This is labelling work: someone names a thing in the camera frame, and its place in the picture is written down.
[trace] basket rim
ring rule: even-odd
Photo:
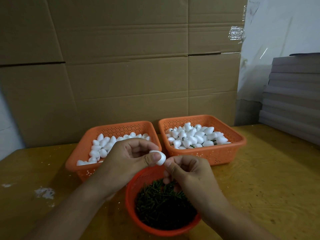
[[[192,222],[190,222],[188,225],[186,225],[186,226],[184,226],[182,228],[176,229],[176,230],[158,230],[158,229],[154,229],[154,228],[152,228],[150,226],[145,225],[144,223],[142,223],[139,220],[139,218],[137,217],[134,209],[132,209],[130,207],[128,195],[129,195],[129,192],[130,192],[130,188],[135,183],[137,178],[140,177],[140,175],[142,175],[143,173],[145,173],[145,172],[147,172],[147,171],[149,171],[151,169],[152,169],[152,167],[147,167],[145,169],[142,169],[138,173],[136,173],[136,175],[129,181],[129,183],[128,183],[127,187],[126,187],[126,190],[125,190],[125,206],[127,208],[127,211],[129,213],[130,217],[133,219],[133,221],[140,228],[142,228],[146,232],[149,232],[151,234],[154,234],[154,235],[157,235],[157,236],[160,236],[160,237],[173,237],[173,236],[176,236],[176,235],[183,234],[183,233],[191,230],[192,228],[194,228],[201,221],[201,216],[200,216],[199,213],[195,216],[194,220]]]
[[[156,130],[153,126],[153,124],[150,122],[150,121],[146,121],[146,120],[142,120],[142,121],[133,121],[133,122],[125,122],[125,123],[118,123],[118,124],[108,124],[108,125],[99,125],[99,126],[95,126],[95,127],[92,127],[90,129],[88,129],[84,135],[81,137],[80,141],[78,142],[78,145],[79,143],[82,141],[82,139],[88,134],[90,133],[92,130],[96,130],[96,129],[99,129],[100,127],[104,127],[104,126],[123,126],[123,125],[128,125],[128,124],[135,124],[135,123],[146,123],[150,126],[150,129],[152,131],[152,133],[154,133],[155,135],[155,142],[154,144],[156,144],[158,147],[159,147],[159,151],[162,151],[162,147],[161,147],[161,144],[160,144],[160,141],[159,141],[159,138],[158,138],[158,135],[156,133]],[[70,171],[70,172],[78,172],[78,171],[83,171],[83,170],[88,170],[88,169],[97,169],[98,167],[101,166],[101,163],[93,163],[93,164],[88,164],[88,165],[81,165],[81,166],[77,166],[75,165],[73,162],[71,162],[71,160],[69,160],[73,154],[75,153],[78,145],[75,147],[75,149],[72,151],[72,153],[70,154],[70,156],[68,157],[66,163],[65,163],[65,168]]]
[[[201,115],[191,115],[191,116],[181,116],[181,117],[172,117],[172,118],[166,118],[166,119],[162,119],[159,120],[159,130],[163,139],[163,143],[166,147],[166,149],[170,152],[173,153],[183,153],[183,154],[187,154],[187,153],[191,153],[191,152],[195,152],[195,149],[184,149],[183,152],[180,149],[175,149],[172,146],[170,146],[169,141],[166,139],[166,132],[165,129],[162,126],[162,122],[168,121],[168,120],[178,120],[178,119],[185,119],[185,118],[198,118],[198,117],[212,117],[216,120],[218,120],[219,122],[221,122],[223,125],[225,125],[226,127],[228,127],[230,130],[232,130],[234,133],[236,133],[238,136],[241,137],[241,140],[238,142],[233,142],[233,143],[229,143],[229,144],[224,144],[224,145],[212,145],[212,146],[206,146],[206,147],[198,147],[196,150],[197,152],[202,152],[202,151],[206,151],[208,149],[221,149],[221,148],[233,148],[233,147],[240,147],[240,146],[244,146],[247,143],[247,139],[241,135],[240,133],[238,133],[237,131],[235,131],[234,129],[232,129],[230,126],[228,126],[227,124],[225,124],[224,122],[222,122],[221,120],[219,120],[217,117],[214,117],[212,115],[208,115],[208,114],[201,114]]]

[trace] fingernail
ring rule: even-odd
[[[170,160],[165,160],[165,161],[164,161],[164,165],[165,165],[166,167],[169,167],[170,164],[171,164],[171,161],[170,161]]]
[[[154,153],[152,154],[152,160],[153,160],[153,161],[157,162],[157,161],[159,161],[160,159],[161,159],[161,154],[160,154],[160,153],[154,152]]]

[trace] small orange basket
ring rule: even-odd
[[[92,141],[97,139],[99,134],[103,134],[104,137],[108,136],[124,136],[131,132],[138,134],[147,133],[150,136],[150,141],[159,147],[159,151],[162,150],[157,133],[149,121],[137,121],[121,124],[102,125],[89,129],[79,141],[77,147],[73,150],[70,157],[66,161],[66,169],[70,172],[76,172],[79,178],[84,182],[89,178],[94,171],[101,165],[100,163],[88,164],[77,166],[77,161],[88,161],[91,151]]]
[[[195,126],[197,124],[207,127],[213,126],[214,131],[222,132],[231,143],[184,150],[173,148],[172,146],[170,146],[169,141],[166,137],[166,130],[179,126],[183,127],[184,124],[188,122],[191,122],[192,126]],[[210,115],[195,115],[162,119],[159,121],[159,129],[164,141],[164,145],[171,157],[178,155],[194,155],[207,159],[210,165],[225,164],[231,162],[236,156],[238,149],[246,145],[247,142],[245,137],[240,135],[230,126],[218,120],[216,117]]]
[[[135,212],[135,199],[137,197],[137,194],[145,186],[145,184],[149,185],[154,180],[162,179],[164,170],[165,167],[162,165],[145,168],[138,172],[127,185],[125,192],[125,206],[128,210],[130,217],[143,230],[161,237],[173,237],[176,235],[183,234],[195,227],[201,220],[200,215],[197,214],[192,222],[180,229],[165,231],[154,229],[145,225],[142,221],[139,220]]]

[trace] white wall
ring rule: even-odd
[[[319,23],[320,0],[248,0],[236,125],[257,116],[249,110],[259,109],[274,57],[320,52]]]
[[[21,148],[23,142],[0,91],[0,161]]]

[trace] white paint stain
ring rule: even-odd
[[[4,188],[8,188],[8,187],[12,186],[12,184],[2,184],[1,186]]]
[[[43,197],[45,199],[54,199],[55,192],[51,188],[42,188],[42,186],[40,186],[40,188],[38,188],[34,192],[37,195],[37,198]]]

